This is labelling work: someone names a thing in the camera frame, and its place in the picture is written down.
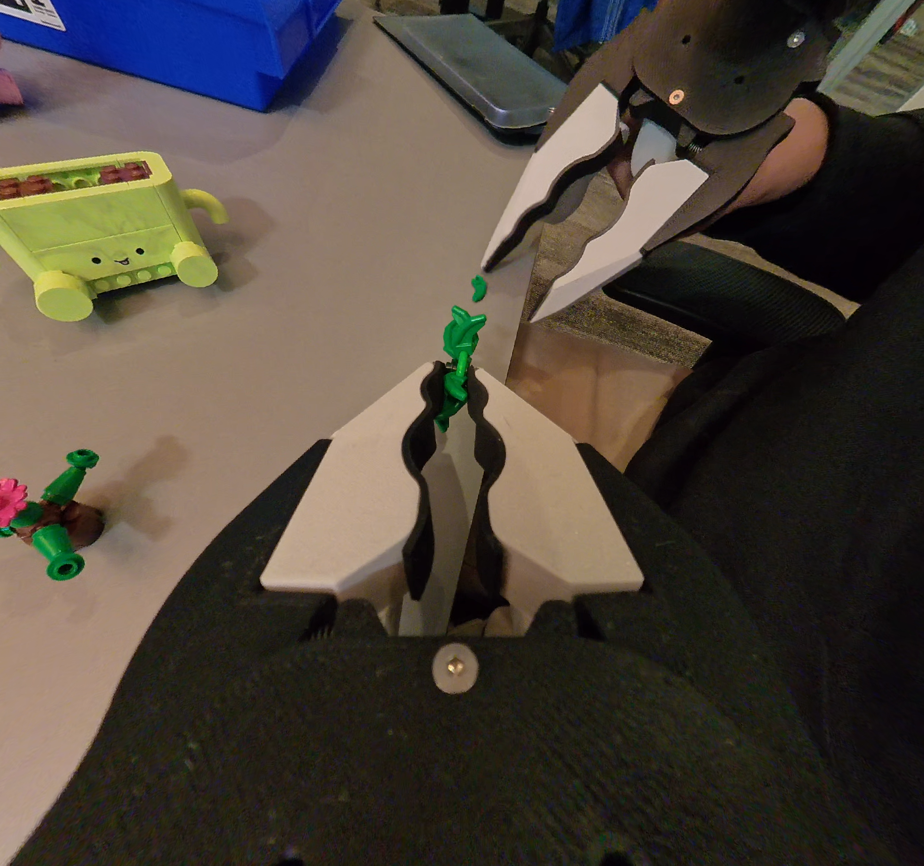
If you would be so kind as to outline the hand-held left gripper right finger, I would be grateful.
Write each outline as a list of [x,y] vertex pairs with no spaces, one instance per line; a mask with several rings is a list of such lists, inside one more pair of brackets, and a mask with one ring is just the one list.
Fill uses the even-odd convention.
[[637,592],[643,574],[578,444],[484,369],[468,392],[483,470],[475,556],[491,599],[534,616],[549,601]]

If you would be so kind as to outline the person's right hand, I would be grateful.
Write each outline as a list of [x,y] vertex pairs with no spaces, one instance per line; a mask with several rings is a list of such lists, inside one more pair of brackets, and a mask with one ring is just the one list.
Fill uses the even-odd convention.
[[766,156],[754,177],[726,211],[768,204],[807,185],[819,172],[829,143],[829,120],[815,102],[792,100],[785,114],[793,122],[786,137]]

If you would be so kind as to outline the green spiky toy brick plant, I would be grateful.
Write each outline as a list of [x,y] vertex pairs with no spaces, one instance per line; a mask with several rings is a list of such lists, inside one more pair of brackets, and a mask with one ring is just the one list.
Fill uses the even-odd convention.
[[468,369],[479,343],[479,331],[487,322],[484,315],[471,315],[461,306],[452,307],[452,320],[445,327],[444,351],[451,359],[444,376],[444,403],[434,418],[446,433],[449,423],[468,401]]

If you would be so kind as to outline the toy brick flowering cactus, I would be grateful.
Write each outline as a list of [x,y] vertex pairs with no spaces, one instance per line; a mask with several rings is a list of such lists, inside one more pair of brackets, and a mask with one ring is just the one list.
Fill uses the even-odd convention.
[[80,574],[85,561],[78,551],[103,533],[102,512],[76,501],[86,472],[98,460],[98,454],[87,448],[68,453],[68,468],[36,501],[28,498],[27,486],[17,479],[1,480],[1,536],[15,536],[34,548],[47,562],[46,573],[53,581],[68,581]]

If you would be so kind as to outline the black office chair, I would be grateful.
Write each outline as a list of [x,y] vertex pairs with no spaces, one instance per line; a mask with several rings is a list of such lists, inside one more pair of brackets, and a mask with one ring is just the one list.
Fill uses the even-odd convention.
[[847,320],[791,280],[686,241],[652,250],[603,292],[711,341],[707,361],[826,336]]

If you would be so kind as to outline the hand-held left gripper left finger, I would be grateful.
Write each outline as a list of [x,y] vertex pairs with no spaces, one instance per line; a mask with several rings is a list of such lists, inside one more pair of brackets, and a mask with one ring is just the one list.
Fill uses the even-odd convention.
[[443,391],[444,364],[423,364],[334,432],[261,573],[264,589],[361,598],[378,612],[422,597],[434,559],[422,468]]

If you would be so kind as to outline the person's black top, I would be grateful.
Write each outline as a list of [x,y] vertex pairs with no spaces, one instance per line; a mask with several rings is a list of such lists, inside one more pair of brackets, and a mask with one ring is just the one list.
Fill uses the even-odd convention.
[[923,257],[836,331],[699,365],[628,477],[732,583],[874,831],[922,864]]

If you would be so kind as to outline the grey closed laptop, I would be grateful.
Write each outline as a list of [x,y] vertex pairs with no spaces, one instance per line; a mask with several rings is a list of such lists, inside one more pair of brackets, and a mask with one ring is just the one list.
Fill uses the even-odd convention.
[[538,137],[565,91],[474,15],[378,15],[374,22],[503,137]]

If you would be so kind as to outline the lime green toy brick planter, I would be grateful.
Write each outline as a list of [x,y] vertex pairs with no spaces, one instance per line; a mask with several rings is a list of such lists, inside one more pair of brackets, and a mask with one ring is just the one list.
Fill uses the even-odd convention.
[[103,293],[172,276],[212,285],[218,269],[191,217],[225,224],[206,191],[181,190],[151,151],[1,170],[1,243],[33,284],[48,318],[87,318]]

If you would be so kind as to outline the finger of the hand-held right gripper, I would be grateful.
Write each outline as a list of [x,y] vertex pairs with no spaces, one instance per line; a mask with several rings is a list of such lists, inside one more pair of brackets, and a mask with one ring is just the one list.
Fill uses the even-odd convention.
[[616,222],[590,239],[572,267],[550,284],[529,322],[560,312],[636,266],[645,244],[709,177],[687,159],[644,167]]
[[545,223],[569,217],[592,177],[628,149],[629,126],[606,83],[598,83],[568,116],[564,108],[553,113],[560,125],[544,133],[502,213],[481,260],[483,273],[535,244]]

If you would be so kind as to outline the blue storage bin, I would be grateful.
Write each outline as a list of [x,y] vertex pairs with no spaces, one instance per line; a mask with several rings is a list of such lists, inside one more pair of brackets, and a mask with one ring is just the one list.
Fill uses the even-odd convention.
[[2,37],[266,110],[341,0],[2,0]]

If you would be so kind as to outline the person's right forearm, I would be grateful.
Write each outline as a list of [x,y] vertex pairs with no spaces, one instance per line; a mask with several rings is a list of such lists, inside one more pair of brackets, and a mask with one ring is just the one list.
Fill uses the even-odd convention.
[[770,263],[854,303],[922,245],[923,110],[871,116],[823,95],[829,143],[817,175],[783,199],[708,227]]

